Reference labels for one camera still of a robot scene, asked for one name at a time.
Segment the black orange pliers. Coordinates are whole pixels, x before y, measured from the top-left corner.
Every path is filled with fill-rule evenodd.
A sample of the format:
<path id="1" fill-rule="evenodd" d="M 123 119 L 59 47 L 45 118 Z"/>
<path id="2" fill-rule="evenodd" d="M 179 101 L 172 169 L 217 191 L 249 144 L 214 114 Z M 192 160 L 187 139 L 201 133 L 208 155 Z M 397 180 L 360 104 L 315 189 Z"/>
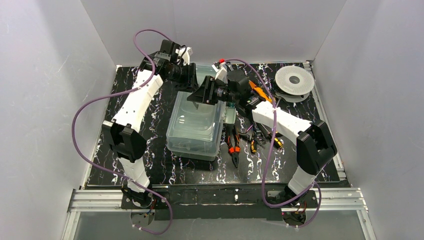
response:
<path id="1" fill-rule="evenodd" d="M 225 125 L 225 142 L 228 147 L 228 154 L 231 156 L 235 168 L 239 166 L 240 137 L 235 124 Z"/>

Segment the black yellow screwdriver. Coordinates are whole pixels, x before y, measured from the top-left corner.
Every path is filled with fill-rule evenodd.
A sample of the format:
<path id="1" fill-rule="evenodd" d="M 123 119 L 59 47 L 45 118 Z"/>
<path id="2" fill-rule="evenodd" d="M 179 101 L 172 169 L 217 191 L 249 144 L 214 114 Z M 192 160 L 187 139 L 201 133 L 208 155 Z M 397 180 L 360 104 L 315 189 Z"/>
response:
<path id="1" fill-rule="evenodd" d="M 270 140 L 272 139 L 272 132 L 270 130 L 268 130 L 263 124 L 261 123 L 257 123 L 256 124 L 257 127 L 259 128 L 259 130 L 261 131 L 262 135 L 267 139 Z M 283 143 L 278 139 L 278 137 L 281 134 L 279 134 L 278 132 L 275 133 L 275 137 L 273 138 L 274 143 L 273 146 L 277 149 L 281 149 L 283 147 Z"/>

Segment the black long nose pliers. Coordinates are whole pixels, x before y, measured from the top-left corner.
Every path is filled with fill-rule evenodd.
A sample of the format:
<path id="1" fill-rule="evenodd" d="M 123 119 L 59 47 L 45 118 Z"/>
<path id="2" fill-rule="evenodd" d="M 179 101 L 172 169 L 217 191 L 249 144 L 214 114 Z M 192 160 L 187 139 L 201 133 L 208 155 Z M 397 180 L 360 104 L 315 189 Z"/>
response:
<path id="1" fill-rule="evenodd" d="M 257 146 L 264 147 L 267 142 L 267 139 L 265 138 L 263 133 L 260 131 L 259 126 L 256 123 L 254 123 L 250 129 L 251 129 L 251 134 L 248 134 L 248 131 L 246 131 L 246 132 L 240 132 L 239 136 L 243 140 L 248 142 L 251 146 L 254 146 L 255 148 Z"/>

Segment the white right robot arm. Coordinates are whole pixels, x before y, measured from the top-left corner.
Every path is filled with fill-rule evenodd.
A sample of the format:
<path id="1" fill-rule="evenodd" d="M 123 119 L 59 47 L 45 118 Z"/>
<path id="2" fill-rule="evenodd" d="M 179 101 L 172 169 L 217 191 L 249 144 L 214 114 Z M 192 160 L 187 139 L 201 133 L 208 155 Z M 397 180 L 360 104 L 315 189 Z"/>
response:
<path id="1" fill-rule="evenodd" d="M 205 76 L 187 100 L 207 105 L 219 101 L 233 103 L 240 114 L 290 140 L 296 147 L 297 168 L 284 188 L 283 196 L 299 198 L 338 152 L 327 123 L 308 121 L 282 110 L 273 103 L 271 94 L 254 90 L 241 70 L 230 71 L 226 78 L 227 82 L 223 82 L 218 77 Z"/>

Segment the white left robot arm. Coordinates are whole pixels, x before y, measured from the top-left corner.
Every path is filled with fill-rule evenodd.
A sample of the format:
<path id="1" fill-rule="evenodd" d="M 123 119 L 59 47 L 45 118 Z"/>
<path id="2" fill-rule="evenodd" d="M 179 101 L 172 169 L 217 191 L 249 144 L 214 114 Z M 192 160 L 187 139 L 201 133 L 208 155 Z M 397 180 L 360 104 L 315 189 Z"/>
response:
<path id="1" fill-rule="evenodd" d="M 129 177 L 126 190 L 144 194 L 150 185 L 143 156 L 147 148 L 140 128 L 155 94 L 164 81 L 175 83 L 177 91 L 193 92 L 198 88 L 196 65 L 190 57 L 191 47 L 163 40 L 160 50 L 149 54 L 141 62 L 132 92 L 112 120 L 102 124 L 104 141 L 117 155 L 125 176 Z"/>

